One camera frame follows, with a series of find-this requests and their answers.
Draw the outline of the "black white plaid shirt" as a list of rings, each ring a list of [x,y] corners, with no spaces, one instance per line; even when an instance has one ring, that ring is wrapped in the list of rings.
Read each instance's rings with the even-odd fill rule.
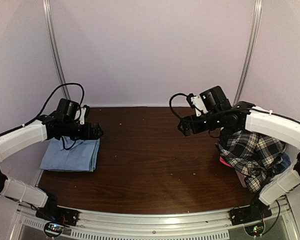
[[[245,175],[245,184],[252,193],[258,192],[274,176],[273,166],[287,144],[261,133],[240,130],[220,133],[216,148],[220,156],[236,171]]]

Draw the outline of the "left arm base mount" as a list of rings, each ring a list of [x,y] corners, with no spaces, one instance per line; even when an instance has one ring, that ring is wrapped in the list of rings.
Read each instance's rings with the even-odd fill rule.
[[[35,208],[35,216],[46,221],[75,227],[79,218],[79,211],[64,207],[56,207],[56,210],[48,211],[44,208]]]

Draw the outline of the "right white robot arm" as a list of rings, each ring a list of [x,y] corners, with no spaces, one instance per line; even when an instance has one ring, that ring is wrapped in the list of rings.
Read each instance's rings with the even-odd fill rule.
[[[253,103],[231,105],[220,86],[199,95],[186,95],[193,115],[180,117],[183,135],[219,130],[217,150],[255,193],[246,210],[249,220],[258,220],[266,207],[300,186],[300,121]]]

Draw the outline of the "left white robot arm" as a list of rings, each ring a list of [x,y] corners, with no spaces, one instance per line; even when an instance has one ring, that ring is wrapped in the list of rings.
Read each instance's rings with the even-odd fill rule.
[[[98,140],[104,131],[98,123],[86,121],[90,112],[87,105],[65,98],[60,99],[55,111],[49,115],[39,114],[34,120],[18,126],[16,129],[0,135],[0,163],[15,153],[52,138],[57,140],[68,137],[77,140]],[[0,169],[0,196],[25,202],[36,208],[51,222],[62,218],[62,211],[48,202],[48,194],[20,180],[13,179]]]

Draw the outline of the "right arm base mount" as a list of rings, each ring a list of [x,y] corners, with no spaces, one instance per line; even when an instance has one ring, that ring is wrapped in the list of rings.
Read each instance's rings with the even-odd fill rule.
[[[262,221],[264,218],[271,217],[270,209],[260,210],[256,207],[234,207],[229,211],[230,220],[233,226],[247,224],[255,221]]]

